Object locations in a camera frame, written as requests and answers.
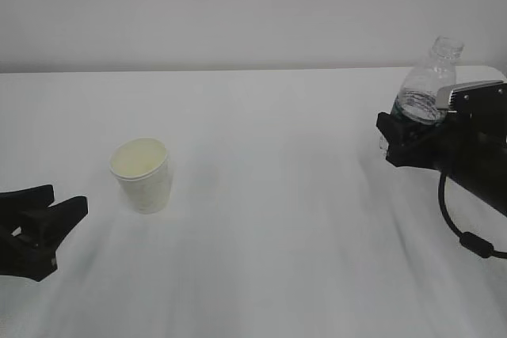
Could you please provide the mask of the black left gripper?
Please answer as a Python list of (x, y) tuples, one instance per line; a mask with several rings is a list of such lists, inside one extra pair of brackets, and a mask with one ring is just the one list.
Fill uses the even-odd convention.
[(53, 186), (45, 184), (2, 192), (0, 199), (1, 275), (40, 282), (58, 268), (55, 251), (87, 216), (87, 198), (52, 205)]

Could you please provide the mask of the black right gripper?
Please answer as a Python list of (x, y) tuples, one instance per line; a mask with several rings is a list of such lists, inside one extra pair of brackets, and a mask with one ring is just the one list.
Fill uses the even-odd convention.
[(395, 167), (433, 169), (439, 172), (478, 174), (482, 114), (451, 114), (438, 125), (423, 125), (405, 116), (380, 112), (376, 127), (379, 147)]

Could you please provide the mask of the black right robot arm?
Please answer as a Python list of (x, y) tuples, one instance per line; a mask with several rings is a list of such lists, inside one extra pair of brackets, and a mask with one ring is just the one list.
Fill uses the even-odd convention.
[(496, 211), (506, 214), (506, 148), (456, 114), (425, 125), (381, 112), (376, 126), (395, 167), (431, 169), (447, 176)]

